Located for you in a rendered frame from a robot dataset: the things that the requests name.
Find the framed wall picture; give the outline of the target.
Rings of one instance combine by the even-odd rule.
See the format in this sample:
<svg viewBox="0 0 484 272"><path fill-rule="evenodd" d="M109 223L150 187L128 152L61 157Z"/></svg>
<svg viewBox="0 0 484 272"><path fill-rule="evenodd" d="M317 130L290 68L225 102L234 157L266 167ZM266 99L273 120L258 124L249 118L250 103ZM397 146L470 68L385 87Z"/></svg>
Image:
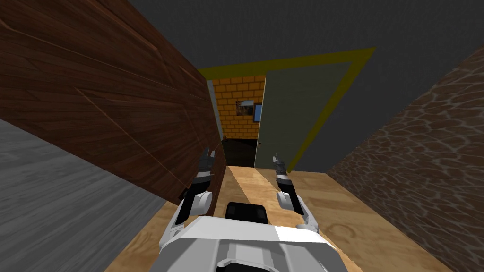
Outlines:
<svg viewBox="0 0 484 272"><path fill-rule="evenodd" d="M236 101L237 116L253 116L254 100Z"/></svg>

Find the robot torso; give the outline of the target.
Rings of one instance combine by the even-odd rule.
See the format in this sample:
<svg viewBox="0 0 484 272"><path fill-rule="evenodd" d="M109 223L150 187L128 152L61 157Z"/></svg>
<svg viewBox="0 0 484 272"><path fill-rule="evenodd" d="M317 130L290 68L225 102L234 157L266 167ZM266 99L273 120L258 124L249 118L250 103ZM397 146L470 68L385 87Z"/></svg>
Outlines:
<svg viewBox="0 0 484 272"><path fill-rule="evenodd" d="M201 216L161 242L149 272L348 272L302 209L298 228Z"/></svg>

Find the grey-green door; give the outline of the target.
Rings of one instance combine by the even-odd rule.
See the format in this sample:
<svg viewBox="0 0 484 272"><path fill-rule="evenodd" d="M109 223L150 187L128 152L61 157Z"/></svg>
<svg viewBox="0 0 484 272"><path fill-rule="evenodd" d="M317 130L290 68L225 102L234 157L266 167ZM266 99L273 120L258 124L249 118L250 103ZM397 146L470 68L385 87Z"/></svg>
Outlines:
<svg viewBox="0 0 484 272"><path fill-rule="evenodd" d="M350 63L269 70L266 73L255 168L288 167L314 127Z"/></svg>

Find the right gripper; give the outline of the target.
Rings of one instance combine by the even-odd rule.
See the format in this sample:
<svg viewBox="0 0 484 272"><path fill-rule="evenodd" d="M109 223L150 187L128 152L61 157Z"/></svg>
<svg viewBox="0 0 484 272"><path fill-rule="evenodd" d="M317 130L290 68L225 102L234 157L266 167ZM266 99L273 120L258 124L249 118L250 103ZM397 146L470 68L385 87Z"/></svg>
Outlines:
<svg viewBox="0 0 484 272"><path fill-rule="evenodd" d="M286 172L286 167L282 159L279 156L277 156L277 154L273 156L272 159L273 159L273 163L275 164L277 179L289 180L289 177Z"/></svg>

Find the brown wooden door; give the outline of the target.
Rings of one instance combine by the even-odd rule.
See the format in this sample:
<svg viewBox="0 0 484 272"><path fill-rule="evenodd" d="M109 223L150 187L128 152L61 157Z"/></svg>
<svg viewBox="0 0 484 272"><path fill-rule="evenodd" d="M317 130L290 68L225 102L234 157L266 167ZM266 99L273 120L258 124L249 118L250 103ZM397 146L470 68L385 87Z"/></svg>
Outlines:
<svg viewBox="0 0 484 272"><path fill-rule="evenodd" d="M205 78L128 0L0 0L0 119L171 203L226 160Z"/></svg>

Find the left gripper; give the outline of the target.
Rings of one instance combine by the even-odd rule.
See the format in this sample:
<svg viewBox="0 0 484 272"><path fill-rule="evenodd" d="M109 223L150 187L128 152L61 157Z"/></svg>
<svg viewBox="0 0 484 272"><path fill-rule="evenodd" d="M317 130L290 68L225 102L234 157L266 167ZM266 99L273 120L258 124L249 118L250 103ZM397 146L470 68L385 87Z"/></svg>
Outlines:
<svg viewBox="0 0 484 272"><path fill-rule="evenodd" d="M214 164L215 151L212 151L209 157L209 148L203 151L203 157L199 159L198 173L196 178L209 179L211 176L212 167Z"/></svg>

